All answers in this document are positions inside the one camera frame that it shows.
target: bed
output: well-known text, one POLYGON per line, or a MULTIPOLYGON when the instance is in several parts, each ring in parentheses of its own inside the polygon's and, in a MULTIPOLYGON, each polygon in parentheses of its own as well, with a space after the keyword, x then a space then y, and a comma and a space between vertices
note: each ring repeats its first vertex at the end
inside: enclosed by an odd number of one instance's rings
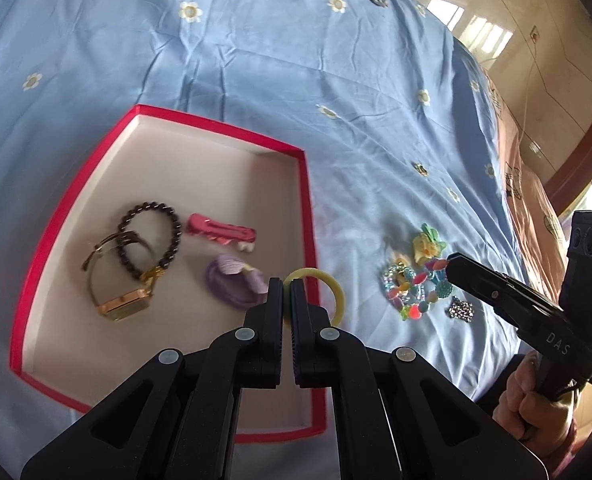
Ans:
MULTIPOLYGON (((9 370, 26 268, 73 176, 139 103, 303 148, 319 266, 348 299, 341 327, 373 348, 415 348, 472 399, 517 352, 514 330, 462 291, 471 323, 444 308, 403 321, 380 280, 391 255, 426 223, 446 254, 550 296, 560 286, 555 236, 551 278, 528 251, 550 214, 542 187, 522 170, 540 200, 518 206, 506 188, 520 161, 502 100, 417 1, 0 0, 0 463, 13 477, 77 417, 9 370)), ((234 477, 333 478, 334 440, 237 446, 234 477)))

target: wristwatch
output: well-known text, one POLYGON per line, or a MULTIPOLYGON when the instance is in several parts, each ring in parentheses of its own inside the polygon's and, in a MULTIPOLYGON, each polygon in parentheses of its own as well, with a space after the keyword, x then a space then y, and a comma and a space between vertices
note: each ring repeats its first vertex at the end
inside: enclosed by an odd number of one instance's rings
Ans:
POLYGON ((98 301, 92 284, 92 277, 97 261, 105 256, 108 251, 116 250, 129 244, 138 244, 144 247, 150 254, 151 259, 154 260, 154 252, 150 245, 134 231, 126 231, 109 235, 99 244, 95 245, 94 250, 82 265, 82 269, 87 273, 87 291, 92 302, 98 308, 98 313, 114 321, 124 319, 150 306, 156 280, 165 273, 165 269, 159 265, 155 265, 140 275, 138 280, 142 285, 141 287, 105 303, 98 301))

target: yellow hair tie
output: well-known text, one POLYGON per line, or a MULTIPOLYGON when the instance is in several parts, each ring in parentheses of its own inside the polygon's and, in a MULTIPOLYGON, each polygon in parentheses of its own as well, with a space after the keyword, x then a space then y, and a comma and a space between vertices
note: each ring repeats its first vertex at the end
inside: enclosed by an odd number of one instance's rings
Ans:
POLYGON ((345 293, 343 292, 340 283, 338 283, 331 274, 327 274, 324 270, 316 269, 315 267, 303 267, 302 269, 294 270, 294 272, 282 281, 284 287, 284 303, 287 304, 290 298, 290 283, 293 280, 298 280, 305 276, 313 276, 325 283, 331 289, 334 295, 334 301, 336 302, 334 318, 331 323, 332 326, 339 326, 345 315, 345 293))

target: pink hair clip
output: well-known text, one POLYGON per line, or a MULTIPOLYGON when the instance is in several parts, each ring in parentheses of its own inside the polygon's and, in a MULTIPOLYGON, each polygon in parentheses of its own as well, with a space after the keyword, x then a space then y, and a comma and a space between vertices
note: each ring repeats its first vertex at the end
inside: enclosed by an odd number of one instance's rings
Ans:
POLYGON ((256 231, 249 227, 223 224, 205 215, 194 213, 187 221, 187 232, 191 235, 199 235, 214 240, 221 245, 236 242, 239 251, 250 253, 256 243, 256 231))
POLYGON ((207 287, 219 300, 241 310, 265 301, 263 273, 231 254, 219 254, 205 270, 207 287))

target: red box rim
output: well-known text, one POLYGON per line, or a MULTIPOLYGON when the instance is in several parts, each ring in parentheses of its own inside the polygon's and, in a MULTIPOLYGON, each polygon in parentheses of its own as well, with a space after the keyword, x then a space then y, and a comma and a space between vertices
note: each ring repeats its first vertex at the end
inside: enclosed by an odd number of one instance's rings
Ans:
MULTIPOLYGON (((314 244, 310 180, 305 152, 302 149, 296 148, 295 146, 280 140, 272 139, 271 137, 266 137, 261 134, 250 132, 249 130, 237 128, 236 126, 213 121, 204 117, 149 105, 135 105, 120 121, 118 121, 118 124, 111 129, 105 138, 101 140, 97 148, 94 150, 94 153, 92 153, 84 163, 81 170, 76 177, 74 177, 68 190, 65 192, 65 195, 60 200, 56 211, 52 215, 52 218, 47 224, 41 240, 38 243, 29 270, 27 271, 23 290, 20 299, 18 300, 18 306, 16 307, 16 314, 14 315, 14 324, 12 327, 9 347, 9 367, 23 381, 33 386, 36 390, 39 390, 41 393, 65 406, 83 413, 87 413, 91 409, 90 406, 57 392, 23 371, 23 343, 25 341, 25 330, 42 271, 68 213, 74 205, 74 202, 76 202, 77 197, 89 177, 105 156, 107 150, 109 150, 110 146, 132 119, 137 116, 149 116, 173 121, 175 123, 186 124, 188 126, 194 126, 201 130, 207 130, 228 137, 234 137, 235 139, 252 142, 253 144, 296 158, 298 160, 298 177, 300 179, 300 204, 302 211, 302 233, 305 243, 305 266, 316 267, 316 245, 314 244)), ((306 285, 307 295, 308 298, 310 298, 310 301, 312 303, 320 303, 317 282, 307 280, 306 285)), ((313 389, 311 391, 311 421, 311 426, 308 428, 302 428, 301 430, 283 431, 278 433, 240 433, 236 436, 236 442, 239 444, 284 442, 323 433, 327 428, 326 395, 323 389, 313 389)))

